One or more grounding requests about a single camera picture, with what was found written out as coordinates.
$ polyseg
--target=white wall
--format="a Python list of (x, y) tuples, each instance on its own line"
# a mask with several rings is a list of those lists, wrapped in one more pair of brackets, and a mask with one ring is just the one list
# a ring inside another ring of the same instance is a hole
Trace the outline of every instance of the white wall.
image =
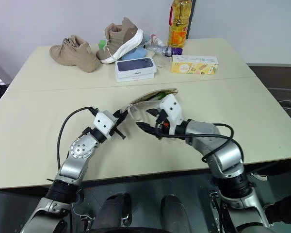
[(196, 0), (189, 38), (207, 37), (250, 64), (291, 64), (291, 0)]
[(37, 46), (77, 34), (89, 43), (127, 16), (145, 33), (168, 37), (172, 0), (0, 0), (0, 78), (9, 82)]

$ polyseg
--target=bottle label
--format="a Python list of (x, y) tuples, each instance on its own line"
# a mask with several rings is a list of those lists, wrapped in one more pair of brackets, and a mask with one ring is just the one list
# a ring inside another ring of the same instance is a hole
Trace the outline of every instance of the bottle label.
[(182, 44), (185, 41), (186, 37), (186, 27), (183, 27), (181, 32), (173, 32), (173, 39), (172, 43), (173, 44)]

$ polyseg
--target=beige sneaker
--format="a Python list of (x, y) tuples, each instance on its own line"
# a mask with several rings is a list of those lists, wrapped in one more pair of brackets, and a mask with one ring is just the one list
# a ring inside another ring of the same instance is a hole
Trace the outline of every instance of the beige sneaker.
[(127, 17), (124, 17), (122, 25), (110, 24), (105, 29), (105, 34), (108, 42), (96, 53), (98, 59), (105, 64), (115, 62), (137, 47), (144, 37), (144, 32)]
[(77, 66), (85, 72), (93, 72), (100, 65), (88, 42), (77, 35), (65, 38), (62, 45), (52, 46), (49, 53), (59, 64)]

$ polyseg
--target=yellow bottle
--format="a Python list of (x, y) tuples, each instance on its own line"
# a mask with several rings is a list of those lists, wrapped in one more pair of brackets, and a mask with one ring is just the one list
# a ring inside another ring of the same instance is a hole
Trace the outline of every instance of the yellow bottle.
[(189, 17), (191, 14), (191, 0), (174, 0), (169, 16), (169, 39), (168, 45), (171, 47), (183, 47), (186, 32), (189, 26)]

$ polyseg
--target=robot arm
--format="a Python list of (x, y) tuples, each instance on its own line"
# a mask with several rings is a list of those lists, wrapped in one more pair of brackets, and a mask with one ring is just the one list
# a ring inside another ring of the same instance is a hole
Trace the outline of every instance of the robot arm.
[(257, 194), (247, 179), (242, 149), (231, 139), (232, 128), (231, 137), (226, 137), (220, 135), (214, 124), (183, 120), (181, 106), (172, 94), (161, 100), (158, 109), (147, 112), (157, 117), (156, 126), (137, 122), (142, 130), (159, 139), (176, 137), (185, 140), (204, 156), (203, 161), (208, 164), (219, 188), (222, 210), (218, 211), (223, 214), (225, 232), (241, 232), (248, 226), (269, 227)]
[(94, 128), (77, 138), (69, 148), (69, 154), (61, 165), (47, 195), (41, 198), (36, 209), (24, 225), (21, 233), (61, 233), (67, 223), (63, 217), (70, 211), (70, 205), (75, 201), (76, 193), (86, 174), (88, 162), (101, 143), (118, 133), (117, 130), (124, 117), (118, 112), (116, 118), (108, 111), (99, 112), (95, 109)]

